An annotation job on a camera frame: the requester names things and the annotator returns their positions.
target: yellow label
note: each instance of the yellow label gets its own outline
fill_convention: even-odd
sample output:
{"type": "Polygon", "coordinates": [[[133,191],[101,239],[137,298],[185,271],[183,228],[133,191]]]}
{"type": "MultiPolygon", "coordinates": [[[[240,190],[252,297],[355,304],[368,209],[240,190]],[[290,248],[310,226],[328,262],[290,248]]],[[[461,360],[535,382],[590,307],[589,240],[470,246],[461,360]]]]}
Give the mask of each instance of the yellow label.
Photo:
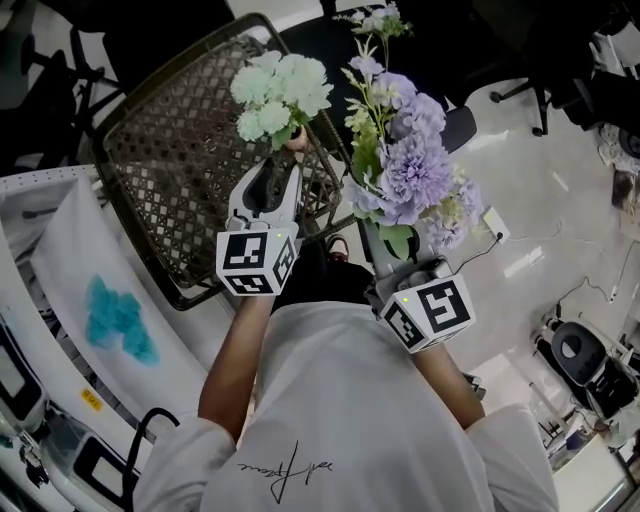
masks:
{"type": "Polygon", "coordinates": [[[102,409],[102,400],[100,400],[96,395],[94,395],[89,389],[84,388],[82,390],[82,398],[86,400],[86,402],[93,407],[96,411],[102,409]]]}

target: signature print on shirt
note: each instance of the signature print on shirt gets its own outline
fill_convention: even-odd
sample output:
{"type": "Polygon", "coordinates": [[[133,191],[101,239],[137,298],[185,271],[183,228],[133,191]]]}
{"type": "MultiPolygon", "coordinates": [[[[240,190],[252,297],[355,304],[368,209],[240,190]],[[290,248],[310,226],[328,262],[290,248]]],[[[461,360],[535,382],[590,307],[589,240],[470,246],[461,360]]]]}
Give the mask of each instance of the signature print on shirt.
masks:
{"type": "Polygon", "coordinates": [[[248,464],[238,464],[238,466],[240,466],[240,471],[245,471],[245,470],[255,471],[257,473],[260,473],[265,478],[278,477],[271,484],[270,489],[271,489],[271,495],[276,500],[276,503],[280,505],[280,502],[282,501],[282,496],[284,494],[284,489],[290,478],[295,476],[306,475],[306,478],[304,480],[304,485],[309,485],[309,480],[311,479],[311,475],[313,475],[315,471],[319,469],[327,469],[329,471],[333,471],[333,469],[331,469],[333,462],[320,462],[319,464],[313,464],[310,462],[309,465],[303,470],[296,471],[292,469],[293,461],[296,458],[296,453],[298,453],[298,441],[296,441],[296,446],[293,449],[293,455],[291,456],[291,460],[289,461],[289,466],[287,467],[286,470],[283,469],[282,467],[284,465],[284,462],[280,463],[280,465],[278,466],[278,469],[258,468],[255,466],[249,466],[248,464]]]}

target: white box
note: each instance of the white box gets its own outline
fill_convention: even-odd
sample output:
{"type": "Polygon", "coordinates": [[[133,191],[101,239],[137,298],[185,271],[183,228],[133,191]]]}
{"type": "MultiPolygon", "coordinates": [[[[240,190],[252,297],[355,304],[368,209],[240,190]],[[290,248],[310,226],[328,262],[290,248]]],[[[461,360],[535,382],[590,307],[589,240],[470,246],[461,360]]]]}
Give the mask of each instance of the white box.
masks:
{"type": "Polygon", "coordinates": [[[476,321],[461,275],[394,293],[380,316],[411,353],[442,343],[476,321]]]}
{"type": "Polygon", "coordinates": [[[286,228],[218,233],[216,274],[233,295],[280,295],[297,253],[286,228]]]}

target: white t-shirt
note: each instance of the white t-shirt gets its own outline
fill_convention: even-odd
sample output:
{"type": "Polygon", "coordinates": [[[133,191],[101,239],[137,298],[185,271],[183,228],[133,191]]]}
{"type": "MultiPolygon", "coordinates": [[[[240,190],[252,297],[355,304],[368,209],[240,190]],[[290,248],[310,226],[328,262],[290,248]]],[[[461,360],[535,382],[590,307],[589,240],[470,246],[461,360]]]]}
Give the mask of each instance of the white t-shirt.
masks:
{"type": "Polygon", "coordinates": [[[508,407],[460,428],[370,308],[277,311],[236,449],[203,419],[160,437],[136,512],[556,511],[536,424],[508,407]]]}

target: black hose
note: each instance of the black hose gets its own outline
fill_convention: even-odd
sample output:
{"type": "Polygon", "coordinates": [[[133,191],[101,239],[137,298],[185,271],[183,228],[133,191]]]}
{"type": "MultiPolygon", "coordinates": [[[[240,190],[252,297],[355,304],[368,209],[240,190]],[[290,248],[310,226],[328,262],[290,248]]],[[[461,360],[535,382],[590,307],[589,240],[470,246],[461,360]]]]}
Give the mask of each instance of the black hose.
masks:
{"type": "Polygon", "coordinates": [[[164,416],[176,427],[180,425],[180,422],[173,414],[161,407],[154,407],[144,418],[142,418],[142,421],[138,425],[136,435],[133,438],[133,442],[131,443],[131,449],[129,450],[129,456],[127,457],[127,464],[124,467],[124,472],[122,473],[122,499],[124,501],[124,512],[133,512],[133,467],[138,459],[138,451],[140,451],[142,437],[147,430],[149,422],[156,416],[164,416]]]}

